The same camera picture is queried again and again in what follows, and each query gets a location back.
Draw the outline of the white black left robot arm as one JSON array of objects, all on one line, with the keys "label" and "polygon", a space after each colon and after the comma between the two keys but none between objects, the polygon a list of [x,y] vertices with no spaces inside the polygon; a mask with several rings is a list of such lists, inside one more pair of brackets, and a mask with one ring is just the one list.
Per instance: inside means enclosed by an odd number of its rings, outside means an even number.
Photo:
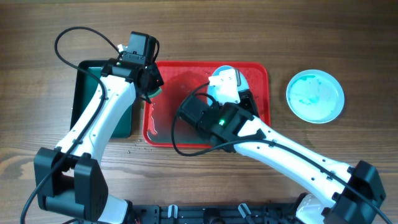
[{"label": "white black left robot arm", "polygon": [[34,158],[35,195],[39,208],[92,223],[130,223],[132,203],[109,194],[101,171],[106,145],[124,112],[164,84],[156,63],[110,59],[98,86],[70,132],[54,149],[40,148]]}]

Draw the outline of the small white plate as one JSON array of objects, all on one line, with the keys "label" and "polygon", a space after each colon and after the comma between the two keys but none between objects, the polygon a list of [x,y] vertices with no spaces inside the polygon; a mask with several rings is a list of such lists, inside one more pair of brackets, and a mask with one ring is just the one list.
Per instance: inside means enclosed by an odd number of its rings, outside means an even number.
[{"label": "small white plate", "polygon": [[338,80],[322,70],[304,70],[288,83],[285,97],[293,114],[314,124],[336,119],[345,106],[345,94]]}]

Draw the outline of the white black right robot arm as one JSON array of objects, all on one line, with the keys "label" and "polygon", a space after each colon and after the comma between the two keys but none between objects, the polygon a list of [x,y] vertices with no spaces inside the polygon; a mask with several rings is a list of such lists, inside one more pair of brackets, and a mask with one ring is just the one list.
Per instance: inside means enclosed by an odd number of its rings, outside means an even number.
[{"label": "white black right robot arm", "polygon": [[302,223],[372,223],[391,220],[381,211],[386,197],[378,170],[324,157],[274,131],[235,102],[221,104],[205,93],[197,129],[216,142],[213,149],[237,152],[265,163],[307,190],[294,209]]}]

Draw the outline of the large white plate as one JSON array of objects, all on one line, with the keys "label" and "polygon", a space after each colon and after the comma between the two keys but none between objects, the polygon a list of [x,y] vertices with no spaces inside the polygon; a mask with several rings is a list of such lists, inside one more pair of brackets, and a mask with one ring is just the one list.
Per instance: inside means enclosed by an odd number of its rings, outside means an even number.
[{"label": "large white plate", "polygon": [[209,87],[207,93],[220,105],[225,103],[240,103],[239,94],[249,90],[249,85],[244,75],[229,65],[217,68],[212,76],[208,77]]}]

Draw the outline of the green yellow scrub sponge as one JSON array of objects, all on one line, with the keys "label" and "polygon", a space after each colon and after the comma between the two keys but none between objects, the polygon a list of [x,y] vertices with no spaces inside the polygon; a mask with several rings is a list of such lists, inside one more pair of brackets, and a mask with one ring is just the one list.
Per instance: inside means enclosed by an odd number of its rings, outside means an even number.
[{"label": "green yellow scrub sponge", "polygon": [[161,87],[158,87],[156,90],[149,91],[149,92],[147,93],[147,96],[148,96],[149,98],[154,98],[154,97],[156,97],[157,95],[159,95],[161,92],[162,92]]}]

